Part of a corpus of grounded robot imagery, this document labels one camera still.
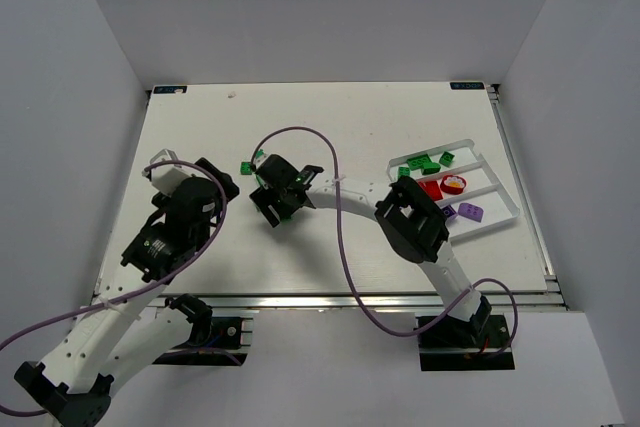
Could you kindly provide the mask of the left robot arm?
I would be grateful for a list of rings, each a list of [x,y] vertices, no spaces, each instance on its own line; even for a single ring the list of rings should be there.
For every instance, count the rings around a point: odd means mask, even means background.
[[[154,207],[124,249],[121,265],[93,303],[72,313],[76,323],[15,381],[61,426],[95,426],[116,392],[181,344],[198,347],[211,334],[212,310],[191,294],[166,301],[161,315],[134,335],[128,330],[148,304],[211,245],[239,187],[207,159],[154,158],[143,175]]]

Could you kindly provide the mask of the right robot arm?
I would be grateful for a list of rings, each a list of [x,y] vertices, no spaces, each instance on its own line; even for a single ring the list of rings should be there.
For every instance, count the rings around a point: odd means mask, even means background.
[[[259,187],[250,199],[271,226],[303,208],[375,222],[395,254],[417,265],[443,301],[446,314],[434,329],[464,343],[481,336],[491,306],[456,259],[445,214],[417,181],[403,176],[386,185],[329,176],[319,166],[298,170],[277,154],[260,157],[251,169]]]

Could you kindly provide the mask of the red 2x4 lego brick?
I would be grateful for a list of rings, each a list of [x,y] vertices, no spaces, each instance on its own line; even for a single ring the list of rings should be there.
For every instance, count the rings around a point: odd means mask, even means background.
[[[419,181],[418,185],[434,202],[440,201],[444,198],[437,181]]]

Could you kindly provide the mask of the red flower lego brick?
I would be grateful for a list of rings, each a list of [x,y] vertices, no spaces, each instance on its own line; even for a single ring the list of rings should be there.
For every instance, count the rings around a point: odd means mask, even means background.
[[[459,175],[445,175],[440,181],[440,189],[449,195],[460,195],[467,187],[467,181]]]

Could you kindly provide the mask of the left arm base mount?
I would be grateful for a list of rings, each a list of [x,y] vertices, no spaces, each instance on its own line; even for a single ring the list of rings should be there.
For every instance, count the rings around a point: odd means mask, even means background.
[[[189,337],[159,356],[154,365],[241,367],[247,359],[253,319],[217,314],[196,297],[164,300],[164,308],[179,310],[190,327]]]

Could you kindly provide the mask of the purple lego brick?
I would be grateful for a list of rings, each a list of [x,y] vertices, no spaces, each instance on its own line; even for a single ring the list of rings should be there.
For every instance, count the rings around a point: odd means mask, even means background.
[[[477,223],[481,223],[484,217],[484,209],[469,202],[461,202],[458,206],[457,213],[459,216]]]

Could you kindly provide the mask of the green curved lego piece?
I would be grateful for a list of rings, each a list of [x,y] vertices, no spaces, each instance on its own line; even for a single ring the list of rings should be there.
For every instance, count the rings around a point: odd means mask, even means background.
[[[434,173],[438,173],[440,171],[441,166],[439,164],[435,164],[435,163],[429,163],[427,165],[424,165],[421,169],[421,173],[423,175],[430,175],[430,174],[434,174]]]

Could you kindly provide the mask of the purple round lego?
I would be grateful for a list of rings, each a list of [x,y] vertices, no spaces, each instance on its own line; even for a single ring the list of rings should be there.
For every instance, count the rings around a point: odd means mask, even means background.
[[[457,215],[456,210],[450,205],[444,206],[442,212],[448,219],[454,218]]]

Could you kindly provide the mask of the small green lego brick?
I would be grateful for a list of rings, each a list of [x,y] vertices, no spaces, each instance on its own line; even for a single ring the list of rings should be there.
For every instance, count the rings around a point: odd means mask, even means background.
[[[405,177],[411,175],[411,170],[409,167],[399,167],[397,175],[399,177]]]

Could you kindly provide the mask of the green 2x2 lego brick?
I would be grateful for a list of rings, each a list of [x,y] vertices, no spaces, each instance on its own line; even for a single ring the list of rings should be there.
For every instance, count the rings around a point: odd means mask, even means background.
[[[240,174],[249,176],[253,174],[252,164],[247,161],[243,161],[240,165]]]

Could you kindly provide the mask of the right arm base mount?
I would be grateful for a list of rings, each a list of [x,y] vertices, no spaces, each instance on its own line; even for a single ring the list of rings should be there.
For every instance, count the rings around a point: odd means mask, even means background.
[[[498,353],[509,338],[504,315],[491,315],[478,336],[454,332],[442,321],[418,336],[421,371],[513,371],[511,348]]]

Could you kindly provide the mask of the green 2x3 lego plate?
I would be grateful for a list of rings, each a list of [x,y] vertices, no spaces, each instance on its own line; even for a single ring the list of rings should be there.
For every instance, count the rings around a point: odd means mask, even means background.
[[[428,155],[413,156],[406,160],[406,163],[411,171],[423,169],[425,164],[431,162]]]

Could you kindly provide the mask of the green 2x2 lego front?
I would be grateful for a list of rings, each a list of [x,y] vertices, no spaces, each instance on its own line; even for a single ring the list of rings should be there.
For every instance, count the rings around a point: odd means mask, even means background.
[[[445,151],[441,154],[439,158],[439,163],[445,167],[450,167],[454,161],[455,155]]]

